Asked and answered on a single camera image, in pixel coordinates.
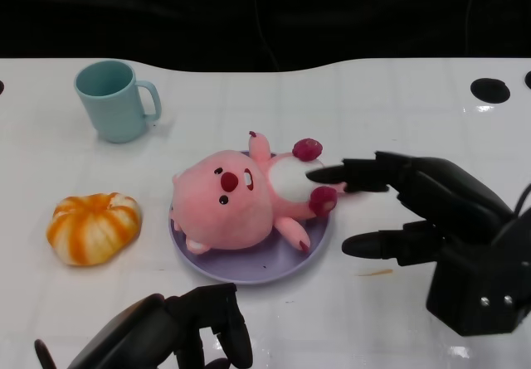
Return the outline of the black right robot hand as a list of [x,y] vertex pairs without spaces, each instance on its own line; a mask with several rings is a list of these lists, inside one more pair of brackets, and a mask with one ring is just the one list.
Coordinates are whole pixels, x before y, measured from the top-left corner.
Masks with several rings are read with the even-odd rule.
[[508,207],[448,160],[399,153],[347,158],[309,172],[308,178],[341,184],[349,193],[397,192],[418,221],[352,236],[342,250],[358,258],[394,259],[401,266],[434,263],[426,307],[456,333],[511,333],[529,315],[530,210],[522,201]]

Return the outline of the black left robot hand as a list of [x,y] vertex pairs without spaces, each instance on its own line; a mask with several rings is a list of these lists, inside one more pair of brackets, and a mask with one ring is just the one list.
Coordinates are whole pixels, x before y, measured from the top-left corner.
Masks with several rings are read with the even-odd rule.
[[112,318],[71,368],[157,368],[170,355],[180,368],[205,368],[200,330],[210,328],[224,367],[253,364],[251,340],[234,284],[202,286],[181,296],[151,294]]

